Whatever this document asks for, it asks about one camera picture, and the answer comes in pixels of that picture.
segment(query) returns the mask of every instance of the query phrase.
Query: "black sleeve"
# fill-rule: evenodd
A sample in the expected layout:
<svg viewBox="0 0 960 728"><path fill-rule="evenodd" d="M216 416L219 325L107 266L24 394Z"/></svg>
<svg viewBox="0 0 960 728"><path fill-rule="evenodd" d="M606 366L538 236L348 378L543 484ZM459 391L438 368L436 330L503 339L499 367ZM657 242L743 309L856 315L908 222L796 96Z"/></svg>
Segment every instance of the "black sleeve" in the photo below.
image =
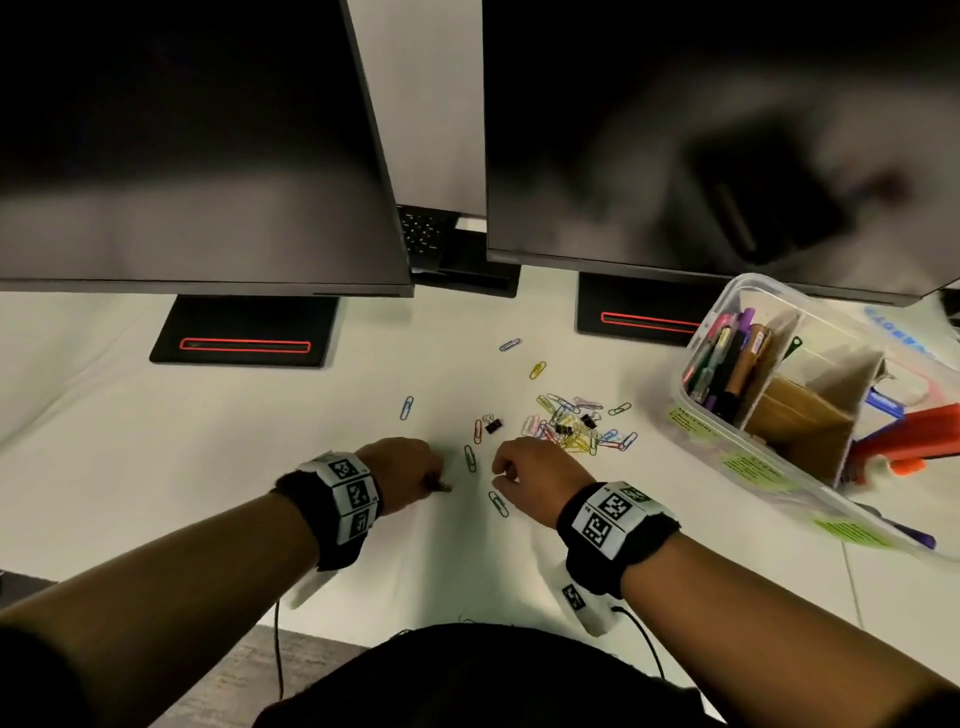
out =
<svg viewBox="0 0 960 728"><path fill-rule="evenodd" d="M960 691L944 690L933 693L908 708L891 728L937 728L960 725Z"/></svg>
<svg viewBox="0 0 960 728"><path fill-rule="evenodd" d="M88 728L93 713L57 650L29 632L0 627L0 723L19 722Z"/></svg>

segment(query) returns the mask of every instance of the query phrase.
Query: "person's left hand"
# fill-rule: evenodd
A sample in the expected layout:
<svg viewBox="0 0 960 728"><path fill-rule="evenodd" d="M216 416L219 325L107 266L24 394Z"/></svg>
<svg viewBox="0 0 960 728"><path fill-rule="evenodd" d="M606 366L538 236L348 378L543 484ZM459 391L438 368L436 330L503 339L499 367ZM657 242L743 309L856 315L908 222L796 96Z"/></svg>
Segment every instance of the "person's left hand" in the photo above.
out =
<svg viewBox="0 0 960 728"><path fill-rule="evenodd" d="M444 469L444 459L422 440L388 437L356 451L370 468L383 496L383 515L430 495Z"/></svg>

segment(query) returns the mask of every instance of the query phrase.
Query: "hand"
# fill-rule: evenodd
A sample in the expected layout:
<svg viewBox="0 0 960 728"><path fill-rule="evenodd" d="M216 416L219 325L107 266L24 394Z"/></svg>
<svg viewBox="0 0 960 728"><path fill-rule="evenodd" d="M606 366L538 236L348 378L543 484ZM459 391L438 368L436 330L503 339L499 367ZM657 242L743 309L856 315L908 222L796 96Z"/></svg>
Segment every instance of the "hand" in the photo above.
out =
<svg viewBox="0 0 960 728"><path fill-rule="evenodd" d="M535 437L505 442L493 459L493 487L537 522L557 527L567 502L594 478L556 443Z"/></svg>
<svg viewBox="0 0 960 728"><path fill-rule="evenodd" d="M407 437L378 440L356 455L380 486L384 516L429 496L428 483L437 482L444 469L444 459L429 445Z"/></svg>

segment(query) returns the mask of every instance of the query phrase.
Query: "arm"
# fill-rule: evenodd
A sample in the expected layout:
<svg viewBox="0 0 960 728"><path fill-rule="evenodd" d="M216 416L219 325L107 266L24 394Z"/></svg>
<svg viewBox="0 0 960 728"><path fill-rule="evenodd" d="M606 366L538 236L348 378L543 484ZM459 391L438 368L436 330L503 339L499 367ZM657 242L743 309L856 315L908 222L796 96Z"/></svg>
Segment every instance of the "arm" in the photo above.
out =
<svg viewBox="0 0 960 728"><path fill-rule="evenodd" d="M594 478L552 443L504 443L493 485L556 528ZM944 678L770 581L675 534L624 572L624 597L730 719L764 726L880 726Z"/></svg>
<svg viewBox="0 0 960 728"><path fill-rule="evenodd" d="M426 497L424 479L443 466L420 440L381 440L357 455L384 515ZM15 604L0 626L38 635L67 660L97 725L149 725L318 559L298 508L267 495Z"/></svg>

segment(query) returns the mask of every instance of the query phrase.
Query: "black cable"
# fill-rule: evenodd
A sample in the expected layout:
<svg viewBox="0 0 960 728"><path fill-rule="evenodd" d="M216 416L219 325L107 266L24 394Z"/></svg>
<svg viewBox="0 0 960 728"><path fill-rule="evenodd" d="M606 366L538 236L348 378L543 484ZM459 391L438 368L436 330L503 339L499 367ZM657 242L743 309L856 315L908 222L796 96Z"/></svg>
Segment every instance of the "black cable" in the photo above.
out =
<svg viewBox="0 0 960 728"><path fill-rule="evenodd" d="M630 621L636 625L636 628L640 630L640 634L643 635L643 639L647 641L647 644L650 645L650 651L654 653L654 660L657 661L657 669L660 671L660 678L666 680L666 675L663 674L663 665L660 664L660 658L657 656L657 649L654 647L654 644L650 642L650 637L647 636L647 631L643 629L643 626L640 624L640 620L634 617L630 612L625 610L623 607L611 607L612 612L620 612L625 614L630 618Z"/></svg>
<svg viewBox="0 0 960 728"><path fill-rule="evenodd" d="M280 684L280 700L283 699L283 662L280 660L280 602L274 606L274 656L276 657L276 681Z"/></svg>

